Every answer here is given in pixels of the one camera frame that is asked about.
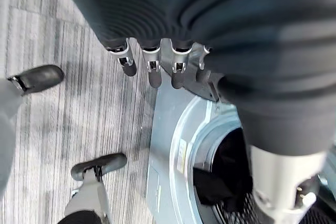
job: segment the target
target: dark fabric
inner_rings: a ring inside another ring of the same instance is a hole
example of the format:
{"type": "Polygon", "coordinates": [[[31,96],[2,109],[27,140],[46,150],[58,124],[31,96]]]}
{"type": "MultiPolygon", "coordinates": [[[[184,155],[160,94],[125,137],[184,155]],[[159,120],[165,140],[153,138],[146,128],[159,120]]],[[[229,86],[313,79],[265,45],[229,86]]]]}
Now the dark fabric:
{"type": "Polygon", "coordinates": [[[66,216],[58,224],[102,224],[94,211],[78,211],[66,216]]]}
{"type": "Polygon", "coordinates": [[[252,185],[241,128],[230,132],[219,145],[211,172],[194,168],[194,186],[204,205],[221,202],[226,211],[243,212],[252,185]]]}

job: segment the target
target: floor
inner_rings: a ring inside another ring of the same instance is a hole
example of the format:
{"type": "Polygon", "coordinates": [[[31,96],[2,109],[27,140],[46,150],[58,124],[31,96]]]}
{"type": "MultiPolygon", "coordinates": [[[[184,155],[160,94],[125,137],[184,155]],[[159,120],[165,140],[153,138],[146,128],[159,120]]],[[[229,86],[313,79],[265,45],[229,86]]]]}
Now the floor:
{"type": "Polygon", "coordinates": [[[114,223],[152,223],[144,197],[156,91],[140,48],[132,42],[138,74],[126,77],[72,0],[0,1],[0,77],[49,63],[66,74],[19,110],[0,224],[56,224],[78,186],[71,167],[114,152],[129,159],[104,177],[114,223]]]}

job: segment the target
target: sticker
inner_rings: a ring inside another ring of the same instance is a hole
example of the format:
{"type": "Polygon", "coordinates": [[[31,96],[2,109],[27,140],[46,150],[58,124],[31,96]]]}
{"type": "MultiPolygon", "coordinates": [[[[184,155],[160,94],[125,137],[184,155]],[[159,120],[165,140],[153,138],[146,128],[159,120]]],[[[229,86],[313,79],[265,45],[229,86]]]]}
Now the sticker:
{"type": "Polygon", "coordinates": [[[179,149],[178,149],[179,155],[177,157],[177,170],[180,173],[184,173],[184,160],[185,160],[186,150],[187,150],[187,142],[181,138],[179,149]]]}

